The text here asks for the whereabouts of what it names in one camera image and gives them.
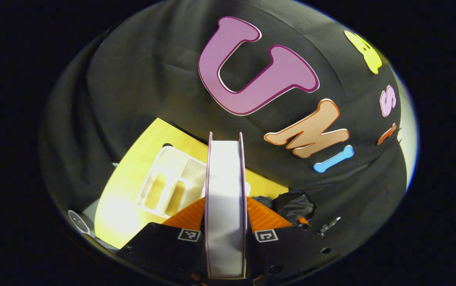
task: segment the yellow wooden surface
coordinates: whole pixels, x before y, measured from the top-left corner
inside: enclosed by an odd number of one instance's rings
[[[122,248],[149,222],[165,221],[140,209],[136,203],[146,174],[165,143],[206,164],[207,145],[157,118],[124,155],[106,184],[95,213],[97,237]],[[275,199],[288,192],[287,187],[247,169],[246,181],[251,185],[251,197],[262,195]]]

